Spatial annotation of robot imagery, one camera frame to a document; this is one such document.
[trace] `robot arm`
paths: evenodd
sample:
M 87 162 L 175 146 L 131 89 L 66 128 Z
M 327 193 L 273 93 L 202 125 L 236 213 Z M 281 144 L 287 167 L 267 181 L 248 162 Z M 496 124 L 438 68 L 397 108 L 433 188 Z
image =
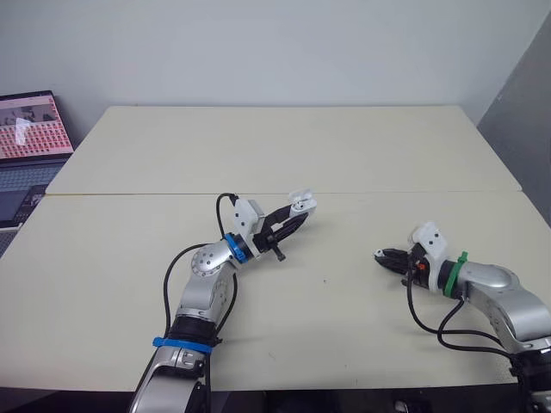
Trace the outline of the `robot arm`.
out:
M 200 379 L 221 340 L 218 333 L 235 299 L 237 272 L 251 258 L 273 250 L 285 258 L 278 243 L 296 231 L 317 206 L 310 191 L 290 195 L 292 204 L 265 215 L 254 200 L 232 197 L 238 234 L 227 233 L 217 243 L 195 252 L 191 276 L 167 337 L 157 337 L 157 351 L 145 369 L 130 407 L 131 413 L 195 413 L 208 410 L 210 388 Z M 273 230 L 272 226 L 282 224 Z
M 432 222 L 410 236 L 411 249 L 377 250 L 375 260 L 413 282 L 484 313 L 505 351 L 518 361 L 536 411 L 551 412 L 551 314 L 507 268 L 469 262 L 463 252 L 450 261 L 447 242 Z

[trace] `blue cable tie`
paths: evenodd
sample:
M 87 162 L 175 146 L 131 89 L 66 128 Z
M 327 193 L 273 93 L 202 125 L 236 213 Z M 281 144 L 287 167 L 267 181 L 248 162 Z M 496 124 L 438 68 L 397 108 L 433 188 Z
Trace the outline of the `blue cable tie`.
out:
M 153 339 L 153 347 L 178 347 L 186 348 L 187 350 L 199 351 L 205 354 L 211 354 L 213 348 L 207 344 L 200 344 L 198 342 L 185 342 L 183 340 L 174 340 L 172 338 L 155 337 Z

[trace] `laptop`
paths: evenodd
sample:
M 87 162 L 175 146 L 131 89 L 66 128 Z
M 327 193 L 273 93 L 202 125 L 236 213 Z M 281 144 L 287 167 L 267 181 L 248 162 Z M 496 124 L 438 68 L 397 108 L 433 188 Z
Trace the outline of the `laptop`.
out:
M 52 91 L 0 96 L 0 256 L 73 152 Z

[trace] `laptop keyboard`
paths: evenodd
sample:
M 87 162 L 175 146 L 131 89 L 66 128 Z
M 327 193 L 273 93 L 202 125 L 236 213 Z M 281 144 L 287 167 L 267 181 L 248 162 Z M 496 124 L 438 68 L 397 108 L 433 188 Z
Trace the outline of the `laptop keyboard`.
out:
M 8 248 L 11 241 L 17 235 L 17 231 L 2 231 L 0 232 L 0 257 L 3 256 L 3 253 Z
M 0 192 L 26 191 L 33 185 L 47 185 L 60 169 L 61 165 L 48 165 L 0 170 Z

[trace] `gray wall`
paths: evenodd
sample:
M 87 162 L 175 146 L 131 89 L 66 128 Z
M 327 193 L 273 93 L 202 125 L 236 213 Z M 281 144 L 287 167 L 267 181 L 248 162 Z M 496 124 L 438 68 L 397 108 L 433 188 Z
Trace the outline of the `gray wall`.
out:
M 551 225 L 551 15 L 479 130 Z
M 549 0 L 1 3 L 0 94 L 52 89 L 77 139 L 112 104 L 458 103 L 478 123 L 550 7 Z

